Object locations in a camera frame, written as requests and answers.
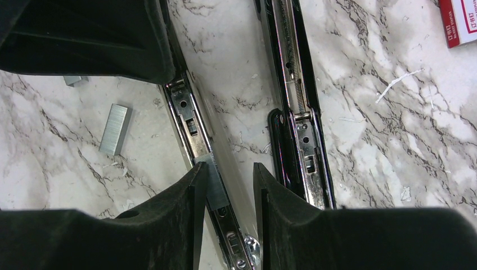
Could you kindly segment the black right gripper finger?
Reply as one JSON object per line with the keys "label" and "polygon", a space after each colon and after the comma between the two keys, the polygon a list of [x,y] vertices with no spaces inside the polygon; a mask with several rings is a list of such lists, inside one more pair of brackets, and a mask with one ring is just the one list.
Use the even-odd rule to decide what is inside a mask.
{"label": "black right gripper finger", "polygon": [[166,1],[2,1],[1,69],[166,84],[169,25]]}

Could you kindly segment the black stapler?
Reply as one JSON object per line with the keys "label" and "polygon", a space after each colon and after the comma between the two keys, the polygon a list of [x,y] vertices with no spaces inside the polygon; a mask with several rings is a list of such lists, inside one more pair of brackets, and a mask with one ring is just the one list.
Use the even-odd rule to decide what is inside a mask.
{"label": "black stapler", "polygon": [[268,114],[274,172],[287,189],[335,209],[311,52],[299,1],[255,1],[277,108]]}

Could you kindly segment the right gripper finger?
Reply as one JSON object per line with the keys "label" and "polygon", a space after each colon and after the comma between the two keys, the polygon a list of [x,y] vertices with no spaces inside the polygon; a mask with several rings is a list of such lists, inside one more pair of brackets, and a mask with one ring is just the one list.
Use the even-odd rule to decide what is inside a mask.
{"label": "right gripper finger", "polygon": [[2,269],[198,269],[208,166],[116,218],[1,211]]}
{"label": "right gripper finger", "polygon": [[476,231],[448,208],[319,210],[253,168],[263,269],[475,269]]}

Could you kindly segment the red white staple box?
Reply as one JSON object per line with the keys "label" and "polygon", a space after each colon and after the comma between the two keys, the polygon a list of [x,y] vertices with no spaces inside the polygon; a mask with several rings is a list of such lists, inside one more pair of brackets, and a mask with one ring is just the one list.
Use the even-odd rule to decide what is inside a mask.
{"label": "red white staple box", "polygon": [[476,42],[476,0],[439,0],[448,48]]}

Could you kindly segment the staple strip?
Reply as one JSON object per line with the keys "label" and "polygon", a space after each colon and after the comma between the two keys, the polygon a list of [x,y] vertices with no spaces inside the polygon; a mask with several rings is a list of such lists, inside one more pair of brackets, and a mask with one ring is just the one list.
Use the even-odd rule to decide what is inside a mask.
{"label": "staple strip", "polygon": [[68,87],[78,87],[89,82],[87,76],[63,76],[63,79]]}
{"label": "staple strip", "polygon": [[108,155],[120,155],[133,110],[112,104],[102,135],[99,151]]}
{"label": "staple strip", "polygon": [[226,189],[224,187],[222,177],[218,170],[215,158],[212,152],[194,158],[195,163],[204,162],[208,168],[208,190],[207,201],[211,211],[218,210],[225,206],[229,206],[230,201],[228,199]]}

